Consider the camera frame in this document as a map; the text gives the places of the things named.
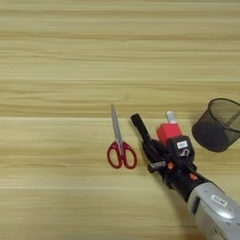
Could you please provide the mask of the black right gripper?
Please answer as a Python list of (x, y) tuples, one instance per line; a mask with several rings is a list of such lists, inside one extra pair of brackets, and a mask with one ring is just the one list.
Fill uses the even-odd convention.
[(159, 172), (166, 186), (176, 190), (185, 202), (195, 187), (208, 182), (207, 178), (197, 173), (192, 157), (173, 159), (167, 147), (157, 140), (143, 141), (142, 149), (150, 161), (148, 171)]

